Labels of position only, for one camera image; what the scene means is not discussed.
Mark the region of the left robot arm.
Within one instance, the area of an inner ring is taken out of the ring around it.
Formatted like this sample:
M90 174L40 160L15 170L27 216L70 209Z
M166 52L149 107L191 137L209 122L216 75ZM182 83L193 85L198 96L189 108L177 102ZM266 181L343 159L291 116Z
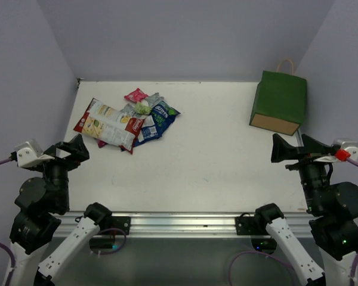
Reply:
M57 215L69 211L68 173L90 157L82 135L58 142L45 151L36 141L18 145L8 161L19 168L39 172L20 187L15 205L20 211L14 218L8 249L10 262L4 285L54 285L57 275L77 254L83 244L97 233L112 227L112 212L100 203L90 204L75 230L49 258L41 260L61 220Z

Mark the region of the large red white chips bag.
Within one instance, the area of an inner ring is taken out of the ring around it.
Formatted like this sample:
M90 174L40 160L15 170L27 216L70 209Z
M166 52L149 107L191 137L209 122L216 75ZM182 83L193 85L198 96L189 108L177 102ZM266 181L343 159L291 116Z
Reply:
M132 153L144 121L93 98L73 130Z

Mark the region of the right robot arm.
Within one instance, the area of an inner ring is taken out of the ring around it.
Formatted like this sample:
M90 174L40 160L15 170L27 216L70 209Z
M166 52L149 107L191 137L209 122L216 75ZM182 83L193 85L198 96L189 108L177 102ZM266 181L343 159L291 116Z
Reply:
M276 241L302 285L358 285L358 186L331 183L334 163L357 164L358 142L337 139L326 145L303 134L303 144L295 147L277 133L272 139L271 162L292 160L286 169L299 173L307 213L314 217L308 224L324 266L304 249L276 204L256 209L256 231Z

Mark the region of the green paper bag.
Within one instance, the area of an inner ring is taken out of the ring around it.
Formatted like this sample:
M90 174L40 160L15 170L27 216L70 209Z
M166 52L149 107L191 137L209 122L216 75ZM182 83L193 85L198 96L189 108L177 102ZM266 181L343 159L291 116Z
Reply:
M292 136L305 119L307 81L294 75L294 63L283 59L276 71L263 71L249 125Z

